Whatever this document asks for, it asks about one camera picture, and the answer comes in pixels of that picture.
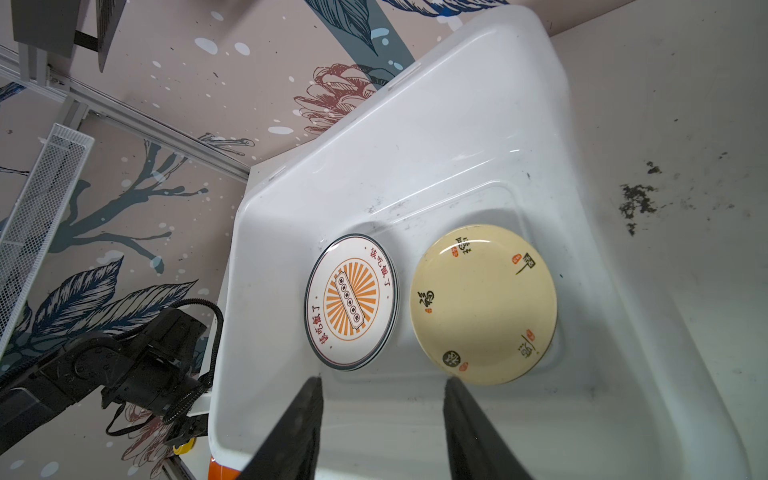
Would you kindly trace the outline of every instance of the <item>white mesh basket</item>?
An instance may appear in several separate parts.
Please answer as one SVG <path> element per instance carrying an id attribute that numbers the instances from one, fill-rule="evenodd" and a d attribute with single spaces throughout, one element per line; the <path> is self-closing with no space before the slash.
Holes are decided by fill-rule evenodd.
<path id="1" fill-rule="evenodd" d="M 0 358 L 93 144 L 92 137 L 54 124 L 0 233 Z"/>

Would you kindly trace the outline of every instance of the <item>orange sunburst design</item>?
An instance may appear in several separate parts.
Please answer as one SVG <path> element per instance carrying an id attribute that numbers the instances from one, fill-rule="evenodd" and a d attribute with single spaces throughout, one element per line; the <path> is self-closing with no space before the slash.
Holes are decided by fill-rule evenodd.
<path id="1" fill-rule="evenodd" d="M 349 279 L 349 286 L 353 293 L 354 308 L 359 306 L 362 319 L 359 328 L 353 328 L 348 308 L 342 303 L 337 289 L 336 281 L 341 273 Z M 325 314 L 331 333 L 341 340 L 354 340 L 361 337 L 376 319 L 379 306 L 379 281 L 374 275 L 371 265 L 363 259 L 352 258 L 341 263 L 326 287 L 326 299 L 324 302 Z"/>

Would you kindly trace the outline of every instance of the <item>robotic arm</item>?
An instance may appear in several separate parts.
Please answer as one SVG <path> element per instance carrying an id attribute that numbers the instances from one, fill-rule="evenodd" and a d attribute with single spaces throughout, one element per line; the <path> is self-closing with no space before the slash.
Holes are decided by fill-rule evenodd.
<path id="1" fill-rule="evenodd" d="M 210 371 L 199 379 L 188 372 L 195 344 L 206 326 L 177 310 L 191 303 L 209 306 L 219 322 Z M 99 386 L 104 386 L 101 408 L 112 402 L 131 402 L 152 411 L 153 417 L 162 417 L 164 423 L 173 423 L 167 445 L 180 445 L 191 436 L 204 434 L 207 415 L 190 419 L 186 414 L 213 384 L 222 319 L 221 310 L 212 302 L 180 300 L 144 326 L 118 336 L 85 333 L 9 370 L 0 379 L 0 454 Z"/>

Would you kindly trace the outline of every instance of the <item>yellow object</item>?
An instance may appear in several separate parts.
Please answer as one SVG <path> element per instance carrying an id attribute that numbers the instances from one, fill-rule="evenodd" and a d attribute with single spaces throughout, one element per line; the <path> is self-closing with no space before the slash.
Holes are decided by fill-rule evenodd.
<path id="1" fill-rule="evenodd" d="M 477 385 L 509 382 L 533 368 L 558 313 L 541 256 L 493 225 L 461 227 L 435 242 L 416 267 L 410 303 L 427 356 Z"/>
<path id="2" fill-rule="evenodd" d="M 195 441 L 195 439 L 191 439 L 189 442 L 183 444 L 178 449 L 176 447 L 174 447 L 174 453 L 176 455 L 183 455 L 183 454 L 189 452 L 192 449 L 192 447 L 194 447 L 194 441 Z"/>

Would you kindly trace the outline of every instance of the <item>red flower illustration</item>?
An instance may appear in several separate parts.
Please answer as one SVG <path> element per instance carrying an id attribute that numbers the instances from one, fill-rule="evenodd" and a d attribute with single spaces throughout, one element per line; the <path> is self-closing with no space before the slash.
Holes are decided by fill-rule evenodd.
<path id="1" fill-rule="evenodd" d="M 371 68 L 362 65 L 334 64 L 315 69 L 315 83 L 306 89 L 309 97 L 294 97 L 301 105 L 301 115 L 309 118 L 312 127 L 307 133 L 320 135 L 350 111 L 376 93 L 376 87 L 366 75 Z"/>
<path id="2" fill-rule="evenodd" d="M 128 403 L 125 406 L 125 419 L 131 424 L 144 422 L 152 412 Z M 174 454 L 173 447 L 163 445 L 170 425 L 163 425 L 163 420 L 156 417 L 136 432 L 128 434 L 135 439 L 134 444 L 123 453 L 123 460 L 132 460 L 134 466 L 141 467 L 147 462 L 157 462 L 152 468 L 150 478 L 155 478 L 163 468 L 163 460 Z"/>

